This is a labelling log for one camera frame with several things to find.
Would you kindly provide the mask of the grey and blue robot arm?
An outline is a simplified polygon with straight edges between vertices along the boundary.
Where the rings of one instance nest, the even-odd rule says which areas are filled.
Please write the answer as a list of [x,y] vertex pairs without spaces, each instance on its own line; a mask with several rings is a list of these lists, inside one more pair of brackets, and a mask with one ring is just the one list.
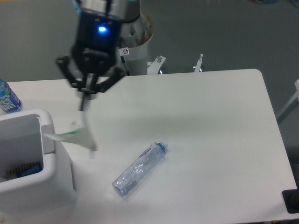
[[127,73],[116,65],[121,27],[140,15],[136,0],[74,0],[78,26],[69,55],[56,64],[72,88],[81,93],[80,111],[98,92],[104,93]]

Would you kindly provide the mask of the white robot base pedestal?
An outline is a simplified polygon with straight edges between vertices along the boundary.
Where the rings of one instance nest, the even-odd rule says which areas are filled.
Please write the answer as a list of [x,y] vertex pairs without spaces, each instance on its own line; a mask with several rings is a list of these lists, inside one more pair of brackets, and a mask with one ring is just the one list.
[[154,34],[154,24],[150,17],[140,14],[132,23],[124,23],[116,54],[117,65],[123,68],[128,76],[147,74],[149,61],[149,43]]

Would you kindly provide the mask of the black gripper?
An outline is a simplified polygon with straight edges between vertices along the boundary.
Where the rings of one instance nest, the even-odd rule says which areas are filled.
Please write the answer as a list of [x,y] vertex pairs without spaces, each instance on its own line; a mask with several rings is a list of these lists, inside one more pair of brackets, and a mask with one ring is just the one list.
[[[122,21],[116,16],[106,16],[93,10],[82,10],[79,16],[77,36],[71,48],[71,56],[81,72],[93,73],[88,86],[88,99],[95,99],[97,93],[105,93],[126,76],[118,66],[115,51],[120,37]],[[81,94],[80,111],[84,111],[86,78],[77,80],[71,73],[69,56],[59,56],[56,65],[70,87]],[[108,73],[104,81],[99,78]]]

